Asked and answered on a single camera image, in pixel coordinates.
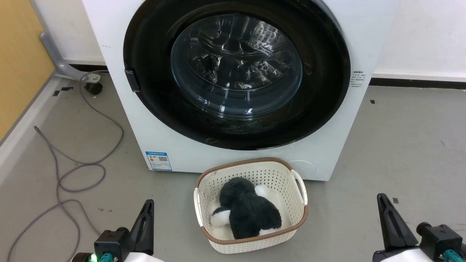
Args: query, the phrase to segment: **yellow wall panel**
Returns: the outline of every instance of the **yellow wall panel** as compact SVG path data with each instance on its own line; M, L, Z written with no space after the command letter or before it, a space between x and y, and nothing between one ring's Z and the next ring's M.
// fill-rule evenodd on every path
M0 0L0 139L55 69L29 0Z

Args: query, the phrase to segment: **wall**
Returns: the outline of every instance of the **wall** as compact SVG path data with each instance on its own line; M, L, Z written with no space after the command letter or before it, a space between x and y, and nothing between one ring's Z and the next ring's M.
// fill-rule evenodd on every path
M29 1L0 1L0 140L55 69L42 30Z
M375 73L466 82L465 14L465 0L402 0Z
M104 64L81 0L38 4L63 57ZM375 77L466 82L466 1L401 0Z

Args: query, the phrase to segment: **power cord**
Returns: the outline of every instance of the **power cord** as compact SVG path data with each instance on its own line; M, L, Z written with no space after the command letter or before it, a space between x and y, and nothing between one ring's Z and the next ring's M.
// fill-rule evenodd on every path
M87 215L86 211L84 210L84 207L82 206L82 203L76 199L68 199L68 200L61 200L60 199L60 195L59 195L59 189L61 188L62 190L66 191L66 192L72 192L72 193L76 193L76 192L83 192L83 191L86 191L88 189L91 189L91 188L94 188L96 187L97 185L100 184L100 182L102 182L102 180L105 178L105 175L106 175L106 169L103 165L100 164L100 162L104 161L105 159L107 159L111 154L113 154L113 152L117 149L117 147L120 145L121 141L123 140L123 137L124 137L124 130L123 130L123 127L117 122L115 121L114 119L112 119L111 117L105 115L104 113L100 112L99 110L97 110L95 107L93 107L89 101L86 99L86 97L84 96L84 94L82 93L82 81L83 79L90 75L90 74L94 74L94 73L108 73L107 70L96 70L96 71L92 71L92 72L89 72L85 75L83 75L81 77L81 79L79 79L79 85L78 85L78 89L79 89L79 92L81 94L81 97L84 99L84 101L86 102L86 104L92 109L94 110L95 112L99 113L100 115L104 116L105 118L107 118L108 120L110 120L111 122L113 122L120 130L121 130L121 137L120 139L118 140L117 144L115 145L115 147L113 147L112 150L110 150L110 152L108 154L106 154L103 158L97 160L97 161L94 161L94 162L82 162L82 161L79 161L79 160L76 160L76 159L73 159L72 157L68 156L67 154L65 154L64 152L62 152L60 149L56 148L54 145L52 145L50 143L50 141L47 139L47 137L41 132L41 130L37 127L37 126L34 126L34 129L35 131L39 134L39 136L45 141L45 143L47 143L48 145L48 148L50 149L50 153L52 154L52 157L54 158L54 162L55 162L55 175L56 175L56 178L57 178L57 185L56 185L56 190L55 190L55 195L56 195L56 200L57 200L57 204L48 208L47 210L45 210L44 212L42 212L40 215L38 215L36 218L34 218L32 220L32 222L24 228L24 230L18 235L18 237L16 237L16 239L14 240L13 244L11 245L10 247L10 250L8 251L8 257L7 257L7 262L10 262L10 259L11 259L11 254L13 252L13 249L14 247L16 246L16 244L18 243L18 241L20 240L20 238L23 236L23 234L31 228L31 226L36 223L43 215L47 214L48 212L52 211L53 209L57 208L57 207L60 207L63 212L69 217L69 219L74 223L74 225L76 226L76 229L78 230L78 237L77 237L77 240L76 240L76 245L75 245L75 248L73 250L73 253L71 253L71 256L66 260L67 262L71 261L73 259L73 256L75 255L77 249L78 249L78 246L79 246L79 241L81 240L81 228L79 227L79 224L78 222L76 221L76 219L68 212L68 210L65 208L64 204L65 203L68 203L68 202L76 202L78 203L79 207L81 208L82 212L84 213L84 216L86 217L86 220L88 221L89 225L91 226L91 228L94 230L94 232L97 234L97 235L100 235L100 232L96 229L96 227L94 226L94 224L92 224L92 222L90 221L89 219L89 216ZM55 154L55 151L57 151L58 153L60 153L61 155L63 155L64 157L68 158L69 160L75 162L75 163L78 163L80 165L74 167L73 169L69 170L68 172L66 172L63 176L60 177L59 175L59 172L58 172L58 160L57 160L57 156ZM88 187L85 187L85 188L81 188L81 189L69 189L69 188L66 188L64 185L62 185L62 180L65 179L65 177L67 177L68 175L70 175L72 172L76 171L77 169L81 168L81 167L84 167L84 166L90 166L90 165L95 165L95 166L98 166L100 168L102 168L103 170L103 174L102 174L102 177L99 179L99 181L97 181L96 183L94 183L93 185L90 185Z

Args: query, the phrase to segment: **black door rim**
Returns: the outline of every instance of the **black door rim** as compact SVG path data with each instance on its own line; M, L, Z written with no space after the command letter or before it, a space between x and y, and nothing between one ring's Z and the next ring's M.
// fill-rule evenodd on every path
M300 53L306 72L294 100L249 126L193 108L170 72L171 48L181 32L196 21L221 14L251 16L284 32ZM321 128L346 95L349 57L330 17L312 1L294 0L147 0L131 20L123 48L125 68L136 76L136 81L129 79L132 88L154 116L188 138L234 150L287 145Z

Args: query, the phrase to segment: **black baseboard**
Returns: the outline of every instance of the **black baseboard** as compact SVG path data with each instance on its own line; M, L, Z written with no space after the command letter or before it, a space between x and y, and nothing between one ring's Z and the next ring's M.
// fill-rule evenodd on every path
M372 78L369 85L375 86L397 86L397 87L419 87L419 88L447 88L466 90L465 82L434 81L434 80L412 80Z
M108 70L107 66L101 65L79 65L70 66L84 72L96 70ZM397 87L420 87L420 88L448 88L466 90L465 82L433 81L433 80L412 80L412 79L392 79L392 78L372 78L369 85L374 86L397 86Z
M71 64L70 66L78 69L79 71L83 71L83 72L91 72L91 71L97 71L97 70L108 70L107 66L99 66L99 65Z

